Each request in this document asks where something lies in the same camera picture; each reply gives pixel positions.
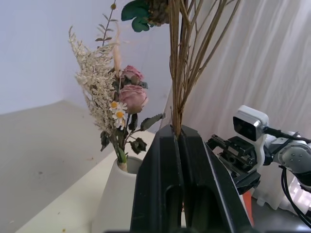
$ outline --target white table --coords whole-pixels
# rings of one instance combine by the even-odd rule
[[[148,145],[154,138],[149,132],[139,132],[135,136],[143,138]],[[129,147],[126,151],[141,159],[145,155],[135,155]],[[110,153],[16,233],[91,233],[91,221],[115,159],[115,153]]]

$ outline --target daisy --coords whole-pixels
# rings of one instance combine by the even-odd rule
[[[122,103],[122,102],[119,102],[119,109],[121,110],[127,110],[127,104],[126,103]]]
[[[123,120],[121,124],[119,122],[115,122],[115,127],[116,128],[121,127],[120,129],[123,130],[125,127],[125,120]]]
[[[112,117],[115,119],[116,123],[122,124],[123,121],[125,120],[125,115],[124,115],[125,111],[118,109],[115,111],[114,115],[112,115]]]
[[[109,108],[109,110],[112,111],[113,113],[115,113],[115,111],[116,111],[117,109],[119,109],[119,103],[116,102],[116,101],[112,101],[112,102],[110,103],[110,108]]]

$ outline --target dried pink rose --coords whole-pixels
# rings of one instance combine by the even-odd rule
[[[140,73],[135,67],[127,66],[121,74],[121,79],[127,77],[131,80],[132,84],[138,85],[143,79],[144,76]]]
[[[148,97],[141,86],[125,85],[120,91],[119,101],[127,104],[127,113],[135,114],[141,112],[148,102]]]

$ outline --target pine cone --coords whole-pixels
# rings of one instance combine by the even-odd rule
[[[146,0],[146,2],[149,4],[149,24],[161,26],[170,22],[169,0]]]

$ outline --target ceramic vase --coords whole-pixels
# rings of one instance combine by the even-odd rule
[[[141,163],[141,159],[129,156],[128,172],[124,172],[115,160],[92,221],[92,233],[130,229],[136,176]]]

